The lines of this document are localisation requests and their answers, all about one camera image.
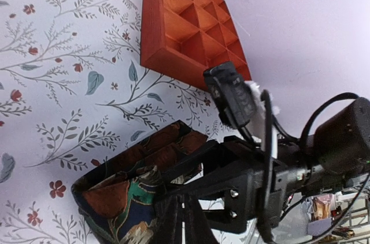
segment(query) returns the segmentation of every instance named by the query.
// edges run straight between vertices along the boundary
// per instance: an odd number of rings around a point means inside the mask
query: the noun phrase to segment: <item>cable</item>
[[[302,197],[298,202],[296,202],[294,205],[290,206],[287,210],[285,210],[285,212],[283,213],[283,215],[280,217],[280,222],[288,215],[288,213],[293,208],[295,208],[297,205],[301,204],[305,199],[307,199],[307,198],[306,197]]]
[[[256,145],[256,143],[253,140],[252,134],[249,132],[249,130],[246,127],[241,127],[239,130],[239,133],[243,136],[243,138],[252,144],[253,146]]]
[[[308,139],[308,135],[310,133],[310,129],[312,127],[312,124],[313,122],[315,121],[315,119],[318,117],[318,115],[324,111],[324,109],[326,107],[328,107],[329,105],[331,105],[332,103],[336,102],[336,101],[344,101],[346,99],[357,99],[358,98],[358,95],[357,94],[354,94],[354,93],[342,93],[342,94],[339,94],[339,95],[336,95],[335,97],[329,99],[327,102],[325,102],[324,104],[322,104],[313,114],[312,116],[310,117],[310,119],[308,120],[308,122],[306,123],[304,129],[302,130],[302,134],[301,134],[301,138],[299,140],[299,147],[303,150],[304,148],[306,148],[306,145],[307,145],[307,139]]]
[[[333,225],[329,229],[327,229],[326,231],[324,231],[318,237],[315,237],[315,239],[311,239],[311,240],[308,240],[308,241],[304,241],[304,242],[300,242],[300,243],[295,243],[295,244],[315,244],[318,241],[322,240],[323,238],[327,237],[328,235],[331,235],[332,230],[334,228],[336,228],[338,225],[341,224],[341,222],[345,219],[345,217],[347,216],[347,214],[349,213],[349,211],[352,209],[354,203],[358,200],[358,198],[361,195],[362,191],[364,191],[364,189],[365,189],[366,185],[368,184],[369,180],[370,180],[370,173],[368,174],[368,176],[366,178],[366,181],[364,182],[364,185],[361,186],[361,189],[359,190],[359,192],[357,193],[357,195],[353,198],[351,204],[342,213],[342,215],[340,216],[340,218],[338,218],[338,219],[336,219],[334,221]],[[278,243],[276,243],[275,241],[270,241],[268,244],[278,244]]]
[[[265,170],[264,180],[262,182],[262,209],[268,209],[268,200],[270,198],[270,190],[272,184],[272,106],[270,95],[267,90],[261,94],[261,100],[265,102]]]
[[[280,125],[275,115],[273,115],[272,118],[275,128],[281,135],[284,136],[285,139],[287,139],[289,142],[298,143],[298,138],[291,136],[288,132],[286,132],[286,130]]]

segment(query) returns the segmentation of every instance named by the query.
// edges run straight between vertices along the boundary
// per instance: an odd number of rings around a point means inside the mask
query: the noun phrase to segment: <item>teal leaf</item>
[[[12,175],[12,172],[16,165],[16,161],[14,160],[14,157],[8,155],[7,153],[4,153],[2,155],[1,161],[2,161],[2,169],[0,171],[0,183],[3,183],[7,181]]]
[[[159,95],[155,94],[155,93],[149,93],[149,94],[147,94],[147,97],[148,97],[148,98],[154,98],[154,99],[156,99],[157,101],[160,101],[160,102],[164,103],[164,102],[162,101],[161,97],[160,97]]]
[[[139,137],[140,134],[144,133],[145,131],[142,131],[142,130],[138,130],[137,132],[135,132],[134,134],[132,134],[130,140],[131,142],[133,141],[136,141],[137,138]]]
[[[88,74],[87,78],[87,92],[86,95],[92,95],[95,93],[97,88],[103,83],[104,77],[98,74],[96,71],[92,71]]]
[[[40,68],[40,67],[41,66],[23,64],[21,66],[21,69],[24,70],[24,71],[31,71],[33,69],[37,69],[37,68]]]
[[[138,72],[136,71],[134,62],[131,61],[131,66],[128,69],[128,77],[131,81],[138,81]]]

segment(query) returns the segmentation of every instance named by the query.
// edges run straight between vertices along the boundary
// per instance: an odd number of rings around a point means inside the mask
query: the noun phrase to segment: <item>red flower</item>
[[[35,12],[35,9],[34,9],[33,4],[30,4],[29,6],[28,5],[24,5],[23,12],[25,12],[26,14],[34,13]]]
[[[210,106],[210,100],[209,100],[209,99],[207,99],[207,98],[205,98],[205,99],[204,99],[204,104],[205,104],[206,106]]]
[[[63,182],[58,180],[55,182],[49,183],[50,188],[52,189],[50,191],[50,196],[55,199],[56,196],[63,198],[64,197],[64,191],[66,190],[66,187],[63,185]]]
[[[75,64],[75,65],[73,65],[73,66],[75,67],[75,71],[76,71],[76,72],[81,72],[81,71],[83,70],[83,68],[82,68],[81,64]]]
[[[122,37],[125,39],[125,40],[131,40],[130,37],[129,37],[129,33],[128,32],[125,32],[122,34]]]
[[[30,55],[37,55],[39,53],[39,50],[37,49],[37,47],[30,47],[28,49],[28,53],[30,53]]]
[[[41,224],[42,220],[40,218],[38,218],[39,214],[37,213],[37,211],[33,211],[32,214],[27,214],[27,217],[28,217],[28,224],[31,224],[33,226],[36,226],[37,224]]]
[[[100,166],[100,162],[96,159],[92,159],[91,160],[91,163],[94,165],[94,166]]]
[[[19,90],[13,90],[10,93],[10,98],[12,99],[12,101],[18,102],[21,97],[22,97],[22,93],[19,92]]]

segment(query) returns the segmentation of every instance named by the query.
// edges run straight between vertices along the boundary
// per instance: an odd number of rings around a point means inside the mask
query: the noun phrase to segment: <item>branch pattern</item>
[[[18,101],[12,101],[11,99],[5,102],[0,102],[0,114],[5,117],[9,116],[22,116],[27,112],[31,112],[32,108],[25,105],[26,101],[20,98]]]
[[[191,86],[186,86],[185,84],[165,77],[164,75],[159,75],[155,81],[144,87],[144,90],[141,90],[140,87],[143,87],[142,83],[146,80],[145,78],[149,73],[150,71],[148,69],[144,69],[144,74],[139,78],[136,67],[134,63],[131,62],[131,66],[128,70],[129,80],[132,81],[130,85],[131,95],[129,98],[124,102],[116,102],[116,100],[112,100],[109,103],[99,105],[113,107],[119,110],[127,121],[136,119],[142,121],[147,127],[157,130],[159,125],[152,121],[150,119],[151,117],[157,117],[160,122],[164,122],[166,121],[166,117],[173,120],[173,116],[167,110],[163,110],[159,106],[153,106],[152,103],[143,103],[139,106],[134,104],[137,100],[144,97],[155,99],[158,102],[163,102],[161,97],[158,94],[151,93],[151,90],[157,85],[165,84],[169,88],[178,91],[176,101],[177,108],[188,110],[189,117],[186,118],[186,121],[189,125],[193,125],[194,122],[197,125],[201,125],[203,123],[201,115],[206,114],[209,116],[209,112],[206,107],[210,106],[211,101],[205,97],[205,94],[202,91]],[[134,105],[134,110],[128,110],[128,105]]]
[[[18,62],[5,67],[0,68],[0,71],[5,71],[21,86],[26,87],[25,81],[33,81],[37,83],[43,83],[49,93],[47,97],[53,100],[57,105],[61,107],[60,100],[57,96],[57,89],[66,91],[69,95],[75,95],[76,93],[70,88],[71,85],[78,84],[79,80],[68,80],[61,79],[56,80],[58,76],[69,75],[69,72],[64,69],[64,65],[54,66],[42,75],[32,76],[34,70],[42,67],[42,63],[45,61],[54,60],[57,63],[62,62],[65,59],[77,60],[77,62],[88,69],[92,69],[94,63],[91,60],[95,60],[101,64],[113,64],[111,60],[108,60],[101,56],[101,51],[90,51],[89,45],[72,45],[76,32],[73,32],[71,28],[72,24],[66,24],[60,29],[55,29],[55,22],[52,23],[48,31],[45,31],[45,37],[47,39],[45,48],[39,45],[39,48],[30,47],[25,50],[29,45],[35,43],[32,40],[34,35],[34,29],[32,29],[32,23],[21,26],[18,23],[15,28],[12,28],[10,24],[6,23],[8,28],[9,37],[12,41],[0,48],[1,52],[14,51],[22,55],[31,54],[33,58],[26,62]]]
[[[36,165],[27,167],[36,167],[43,164],[48,164],[53,161],[59,161],[61,168],[68,168],[74,171],[82,171],[84,168],[87,169],[87,163],[80,161],[74,154],[77,150],[89,152],[95,147],[107,147],[110,150],[115,151],[117,141],[121,141],[120,136],[116,135],[112,131],[106,131],[105,126],[107,125],[108,116],[105,116],[100,122],[87,126],[85,129],[77,132],[77,124],[82,117],[81,109],[72,111],[71,116],[68,120],[65,118],[61,119],[62,124],[47,128],[44,123],[36,126],[37,132],[46,137],[46,147],[49,149],[45,159]],[[64,145],[65,142],[70,142],[74,139],[78,139],[77,142],[68,149],[69,146]]]
[[[75,244],[76,241],[79,241],[82,244],[87,244],[87,239],[92,233],[90,229],[87,228],[86,222],[83,219],[80,219],[77,225],[74,216],[71,215],[69,220],[63,222],[62,218],[52,211],[53,218],[51,219],[51,222],[45,222],[48,224],[55,224],[55,230],[52,234],[47,232],[42,226],[44,220],[42,220],[40,216],[45,215],[45,212],[41,212],[40,209],[36,209],[35,205],[36,202],[34,201],[32,206],[29,207],[29,214],[27,214],[28,220],[25,221],[25,213],[23,213],[16,204],[7,201],[5,206],[8,211],[2,221],[4,226],[9,228],[10,231],[8,231],[3,238],[0,238],[1,243]]]
[[[214,139],[219,134],[220,131],[219,126],[220,124],[218,120],[215,120],[213,122],[212,127],[206,125],[206,135],[208,136],[209,139]]]
[[[18,22],[16,27],[12,28],[10,22],[6,21],[5,27],[8,34],[5,37],[10,38],[11,41],[7,45],[0,47],[0,53],[13,51],[25,57],[27,55],[26,48],[35,43],[32,37],[36,29],[32,26],[33,23],[23,26],[22,22]]]
[[[62,6],[67,0],[45,0],[47,3],[53,5],[54,7],[59,8],[58,14],[55,16],[60,17],[66,14],[73,14],[77,19],[86,18],[86,19],[95,19],[97,15],[95,13],[90,12],[90,9],[96,8],[98,12],[104,16],[107,16],[111,19],[121,15],[121,11],[119,8],[112,4],[112,1],[115,0],[75,0],[74,1],[74,8],[69,10],[63,10]],[[138,6],[132,2],[131,0],[121,0],[122,3],[125,5],[127,10],[135,10],[138,11]],[[133,27],[137,27],[138,23],[141,19],[138,18],[139,15],[136,15],[136,19]]]
[[[103,39],[105,47],[108,51],[114,52],[116,58],[122,60],[122,55],[125,51],[140,55],[140,41],[136,37],[135,45],[133,45],[128,29],[121,32],[120,29],[113,24],[111,29],[105,31],[105,34],[107,34]]]

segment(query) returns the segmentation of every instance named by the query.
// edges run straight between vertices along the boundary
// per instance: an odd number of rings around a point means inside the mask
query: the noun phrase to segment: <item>white wall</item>
[[[273,94],[289,132],[300,134],[311,113],[338,93],[370,98],[370,0],[226,2],[252,77]]]

